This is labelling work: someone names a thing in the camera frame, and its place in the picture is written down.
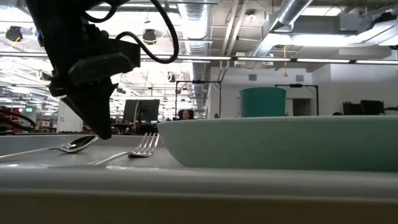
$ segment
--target teal trash can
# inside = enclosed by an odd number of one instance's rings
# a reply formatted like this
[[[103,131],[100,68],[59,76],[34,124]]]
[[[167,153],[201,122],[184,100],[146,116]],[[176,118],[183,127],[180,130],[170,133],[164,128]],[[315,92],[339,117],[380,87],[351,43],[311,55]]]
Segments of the teal trash can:
[[[242,118],[285,116],[286,90],[282,88],[248,88],[239,94]]]

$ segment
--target doorway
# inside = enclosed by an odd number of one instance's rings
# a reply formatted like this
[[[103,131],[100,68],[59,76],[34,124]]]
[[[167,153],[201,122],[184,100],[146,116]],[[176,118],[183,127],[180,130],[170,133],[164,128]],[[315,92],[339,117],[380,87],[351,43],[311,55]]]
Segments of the doorway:
[[[311,116],[311,99],[293,99],[293,116]]]

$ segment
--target silver fork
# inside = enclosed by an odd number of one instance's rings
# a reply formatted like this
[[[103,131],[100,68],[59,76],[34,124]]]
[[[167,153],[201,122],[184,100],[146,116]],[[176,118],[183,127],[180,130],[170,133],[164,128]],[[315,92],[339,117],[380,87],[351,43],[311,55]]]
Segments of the silver fork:
[[[31,151],[26,151],[26,152],[18,152],[18,153],[8,154],[5,156],[0,156],[0,162],[6,161],[8,159],[17,158],[20,156],[26,156],[29,154],[35,154],[38,152],[49,151],[49,150],[58,150],[58,151],[66,152],[69,154],[78,153],[78,152],[81,152],[81,151],[87,149],[88,147],[90,147],[94,142],[97,141],[97,139],[98,139],[98,136],[85,136],[85,137],[74,140],[74,141],[62,146],[61,148],[48,147],[48,148],[35,149],[35,150],[31,150]]]
[[[115,159],[119,159],[122,156],[129,156],[129,158],[145,158],[150,157],[155,152],[157,147],[157,142],[159,141],[159,133],[146,133],[144,137],[141,139],[140,143],[136,147],[136,150],[132,152],[120,152],[113,156],[110,156],[101,161],[94,161],[89,163],[88,165],[102,165],[107,164]]]

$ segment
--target light green bowl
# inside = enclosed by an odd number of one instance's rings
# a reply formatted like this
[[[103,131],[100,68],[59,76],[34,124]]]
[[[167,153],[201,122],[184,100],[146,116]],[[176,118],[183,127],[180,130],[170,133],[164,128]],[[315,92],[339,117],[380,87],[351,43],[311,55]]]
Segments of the light green bowl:
[[[398,171],[398,116],[201,119],[158,125],[187,167]]]

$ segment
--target silver ductwork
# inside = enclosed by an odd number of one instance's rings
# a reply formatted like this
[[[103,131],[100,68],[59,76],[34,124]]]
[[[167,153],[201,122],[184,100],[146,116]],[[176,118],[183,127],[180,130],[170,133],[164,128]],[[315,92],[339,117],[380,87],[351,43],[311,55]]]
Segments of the silver ductwork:
[[[201,40],[209,36],[210,5],[208,4],[178,4],[178,9],[183,19],[183,34],[186,39]],[[210,44],[208,42],[185,42],[185,49],[190,55],[208,55]],[[193,80],[209,80],[210,64],[192,63]],[[192,85],[197,110],[204,111],[206,93],[203,85]]]
[[[267,35],[270,31],[276,30],[283,26],[288,26],[294,23],[303,11],[311,4],[313,0],[284,0],[278,12],[275,15],[267,16],[264,23],[266,30],[263,30],[263,40],[252,51],[252,57],[265,57],[273,48],[273,45],[267,43]],[[256,63],[247,63],[246,67],[253,69]]]

